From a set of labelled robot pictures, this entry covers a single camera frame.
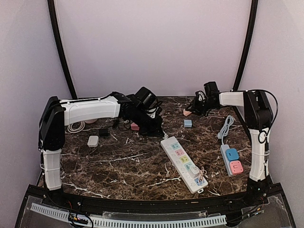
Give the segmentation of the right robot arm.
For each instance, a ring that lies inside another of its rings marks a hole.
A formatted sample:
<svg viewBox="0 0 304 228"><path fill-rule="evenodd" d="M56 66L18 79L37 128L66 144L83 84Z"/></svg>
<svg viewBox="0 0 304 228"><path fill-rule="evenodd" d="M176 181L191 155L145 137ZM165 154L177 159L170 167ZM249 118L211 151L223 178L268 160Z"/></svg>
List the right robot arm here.
<svg viewBox="0 0 304 228"><path fill-rule="evenodd" d="M213 91L204 93L197 91L195 98L186 107L187 112L208 116L213 109L220 109L226 106L243 107L245 126L251 137L251 170L249 178L253 181L262 181L269 175L269 135L278 113L273 113L268 95L275 96L266 90L245 90L219 92Z"/></svg>

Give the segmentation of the black power adapter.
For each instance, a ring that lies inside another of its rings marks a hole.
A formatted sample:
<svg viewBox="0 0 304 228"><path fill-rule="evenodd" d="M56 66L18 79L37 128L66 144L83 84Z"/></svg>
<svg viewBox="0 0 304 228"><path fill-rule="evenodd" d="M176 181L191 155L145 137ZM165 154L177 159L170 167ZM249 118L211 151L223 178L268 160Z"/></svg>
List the black power adapter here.
<svg viewBox="0 0 304 228"><path fill-rule="evenodd" d="M101 128L98 130L98 135L100 137L108 137L110 135L109 129L108 128Z"/></svg>

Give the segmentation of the blue charger block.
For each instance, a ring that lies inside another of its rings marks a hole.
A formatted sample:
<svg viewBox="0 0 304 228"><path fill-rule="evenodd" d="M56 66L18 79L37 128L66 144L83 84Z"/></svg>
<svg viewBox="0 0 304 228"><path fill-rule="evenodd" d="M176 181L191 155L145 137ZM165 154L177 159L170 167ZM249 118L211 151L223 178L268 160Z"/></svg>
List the blue charger block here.
<svg viewBox="0 0 304 228"><path fill-rule="evenodd" d="M184 120L184 127L191 128L192 120Z"/></svg>

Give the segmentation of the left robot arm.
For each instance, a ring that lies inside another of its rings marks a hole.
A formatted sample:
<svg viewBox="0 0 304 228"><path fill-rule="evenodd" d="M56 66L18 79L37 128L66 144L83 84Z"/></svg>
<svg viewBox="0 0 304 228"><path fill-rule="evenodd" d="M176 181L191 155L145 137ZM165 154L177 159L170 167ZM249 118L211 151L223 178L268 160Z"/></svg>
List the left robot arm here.
<svg viewBox="0 0 304 228"><path fill-rule="evenodd" d="M39 121L38 150L41 152L41 168L48 199L57 207L67 203L67 196L59 189L60 157L65 144L65 128L71 124L101 118L122 118L139 126L139 134L149 137L165 137L160 113L162 102L146 87L136 94L124 95L112 92L104 97L77 100L49 98Z"/></svg>

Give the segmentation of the pink triangular power strip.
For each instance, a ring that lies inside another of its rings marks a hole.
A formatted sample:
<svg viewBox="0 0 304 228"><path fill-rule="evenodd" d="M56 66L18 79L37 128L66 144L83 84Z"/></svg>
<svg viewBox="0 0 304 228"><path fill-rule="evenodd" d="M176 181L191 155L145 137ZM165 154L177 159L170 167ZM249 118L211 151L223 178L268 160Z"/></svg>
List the pink triangular power strip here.
<svg viewBox="0 0 304 228"><path fill-rule="evenodd" d="M136 123L132 123L131 125L130 125L130 127L131 127L131 129L133 130L133 131L138 131L140 128L139 128L139 126L136 124Z"/></svg>

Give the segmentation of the white square plug adapter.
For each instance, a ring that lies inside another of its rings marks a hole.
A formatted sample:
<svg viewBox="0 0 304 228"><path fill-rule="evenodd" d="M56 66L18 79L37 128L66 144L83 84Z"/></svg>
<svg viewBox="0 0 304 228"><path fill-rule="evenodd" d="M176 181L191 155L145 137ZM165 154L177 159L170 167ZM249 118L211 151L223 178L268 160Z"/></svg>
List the white square plug adapter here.
<svg viewBox="0 0 304 228"><path fill-rule="evenodd" d="M99 143L99 137L96 136L96 135L91 135L89 136L88 138L88 141L87 141L87 146L88 147L97 147L98 146L98 143Z"/></svg>

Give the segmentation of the white charger with cable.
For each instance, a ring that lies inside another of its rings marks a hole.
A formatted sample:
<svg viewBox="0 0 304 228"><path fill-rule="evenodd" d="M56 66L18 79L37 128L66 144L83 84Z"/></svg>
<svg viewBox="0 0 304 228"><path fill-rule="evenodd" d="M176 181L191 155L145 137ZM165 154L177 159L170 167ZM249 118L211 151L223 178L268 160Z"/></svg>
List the white charger with cable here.
<svg viewBox="0 0 304 228"><path fill-rule="evenodd" d="M193 179L197 179L198 185L201 185L206 181L205 175L207 174L207 171L204 169L203 166L199 168L196 165L192 165L190 166L189 172L190 172L190 176Z"/></svg>

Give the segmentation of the long white power strip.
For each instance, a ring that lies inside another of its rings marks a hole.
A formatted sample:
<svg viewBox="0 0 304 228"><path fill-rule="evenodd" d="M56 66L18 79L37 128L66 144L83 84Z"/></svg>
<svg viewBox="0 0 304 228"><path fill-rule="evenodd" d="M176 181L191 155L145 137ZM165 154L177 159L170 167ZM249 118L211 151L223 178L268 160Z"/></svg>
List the long white power strip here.
<svg viewBox="0 0 304 228"><path fill-rule="evenodd" d="M205 181L201 185L198 185L197 179L193 179L190 176L190 166L195 164L178 140L174 136L163 139L161 141L161 147L167 154L191 194L202 193L204 188L208 186L208 182Z"/></svg>

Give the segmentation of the pink charger block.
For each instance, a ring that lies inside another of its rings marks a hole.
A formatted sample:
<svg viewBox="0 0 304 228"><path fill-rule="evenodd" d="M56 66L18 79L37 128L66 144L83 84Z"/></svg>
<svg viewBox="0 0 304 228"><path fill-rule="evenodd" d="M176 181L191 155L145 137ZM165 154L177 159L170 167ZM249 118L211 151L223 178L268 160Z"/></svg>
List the pink charger block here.
<svg viewBox="0 0 304 228"><path fill-rule="evenodd" d="M183 110L183 115L184 116L189 116L190 114L192 114L191 111L187 111L186 109Z"/></svg>

